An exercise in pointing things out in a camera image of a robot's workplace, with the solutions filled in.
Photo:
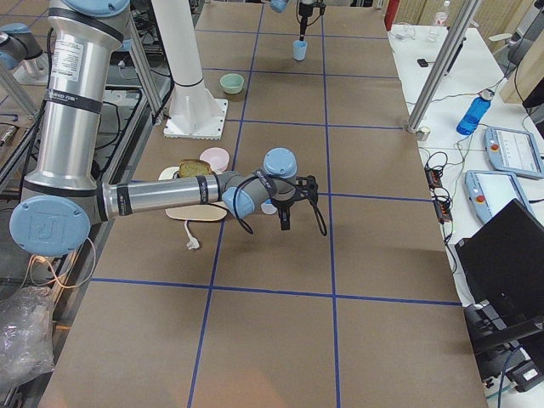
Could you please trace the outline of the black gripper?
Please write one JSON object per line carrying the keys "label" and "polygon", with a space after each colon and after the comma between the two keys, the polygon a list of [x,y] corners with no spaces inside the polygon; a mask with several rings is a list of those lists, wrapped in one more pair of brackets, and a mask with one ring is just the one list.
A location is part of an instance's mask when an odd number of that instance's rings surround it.
{"label": "black gripper", "polygon": [[316,8],[314,0],[298,0],[297,15],[299,16],[299,41],[303,41],[307,29],[307,18],[313,15]]}
{"label": "black gripper", "polygon": [[290,197],[287,200],[279,200],[276,198],[271,199],[272,205],[277,209],[280,219],[280,229],[289,230],[291,228],[290,223],[290,208],[294,205],[296,200]]}

